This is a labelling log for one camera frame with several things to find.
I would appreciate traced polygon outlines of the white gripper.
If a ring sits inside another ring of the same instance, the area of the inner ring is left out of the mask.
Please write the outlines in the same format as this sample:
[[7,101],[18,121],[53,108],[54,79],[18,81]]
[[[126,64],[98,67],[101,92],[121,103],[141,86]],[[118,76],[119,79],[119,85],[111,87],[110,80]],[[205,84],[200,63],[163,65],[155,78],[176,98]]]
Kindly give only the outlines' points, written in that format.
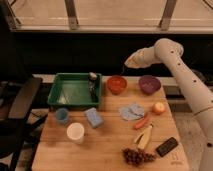
[[143,48],[133,53],[133,57],[128,57],[124,65],[128,68],[147,68],[152,65],[154,60],[154,49]]

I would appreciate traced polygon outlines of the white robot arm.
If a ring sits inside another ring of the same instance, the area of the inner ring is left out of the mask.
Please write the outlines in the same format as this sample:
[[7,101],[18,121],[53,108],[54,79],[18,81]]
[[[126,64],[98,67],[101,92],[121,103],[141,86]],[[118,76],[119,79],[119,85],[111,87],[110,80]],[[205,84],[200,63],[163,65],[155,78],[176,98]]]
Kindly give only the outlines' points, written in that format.
[[161,38],[131,54],[124,65],[138,69],[163,63],[170,70],[206,137],[199,171],[213,171],[213,92],[183,62],[183,52],[178,42]]

